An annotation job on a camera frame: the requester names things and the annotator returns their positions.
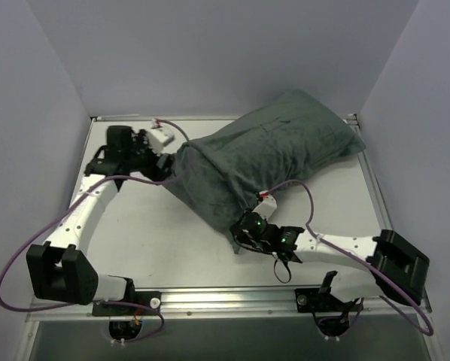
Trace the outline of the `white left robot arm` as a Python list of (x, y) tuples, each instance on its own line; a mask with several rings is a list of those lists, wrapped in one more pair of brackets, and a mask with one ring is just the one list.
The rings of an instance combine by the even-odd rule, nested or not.
[(110, 202), (133, 173), (140, 181), (160, 185), (171, 174), (172, 156), (164, 153), (174, 132), (155, 120), (149, 129), (109, 126), (103, 144), (84, 169), (70, 208), (53, 223), (43, 244), (33, 244), (26, 263), (35, 296), (39, 299), (87, 305), (109, 301), (119, 315), (136, 305), (132, 280), (98, 273), (87, 258), (91, 238)]

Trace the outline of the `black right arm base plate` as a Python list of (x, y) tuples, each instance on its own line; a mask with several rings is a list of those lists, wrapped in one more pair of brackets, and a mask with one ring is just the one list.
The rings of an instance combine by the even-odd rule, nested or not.
[(341, 302), (330, 293), (320, 293), (318, 288), (297, 288), (294, 290), (296, 309), (299, 313), (343, 313), (358, 311), (360, 300)]

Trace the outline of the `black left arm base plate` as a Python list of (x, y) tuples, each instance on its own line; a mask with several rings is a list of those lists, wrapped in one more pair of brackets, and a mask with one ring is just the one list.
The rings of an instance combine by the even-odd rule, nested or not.
[(120, 301), (95, 303), (94, 317), (154, 316), (160, 311), (162, 293), (157, 290), (135, 291)]

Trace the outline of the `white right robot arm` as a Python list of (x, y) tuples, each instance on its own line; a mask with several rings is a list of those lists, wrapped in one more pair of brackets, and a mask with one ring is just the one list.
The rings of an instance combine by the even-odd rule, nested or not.
[(309, 227), (276, 226), (247, 211), (230, 231), (235, 243), (284, 264), (330, 264), (318, 292), (318, 301), (327, 310), (376, 296), (401, 305), (421, 304), (430, 260), (393, 230), (366, 237), (319, 235)]

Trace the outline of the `dark green pillowcase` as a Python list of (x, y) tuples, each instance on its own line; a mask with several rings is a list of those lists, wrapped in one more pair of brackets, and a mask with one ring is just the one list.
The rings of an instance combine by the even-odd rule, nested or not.
[(290, 90), (174, 155), (165, 188), (213, 230), (230, 227), (257, 205), (257, 194), (306, 181), (366, 148), (346, 122), (302, 90)]

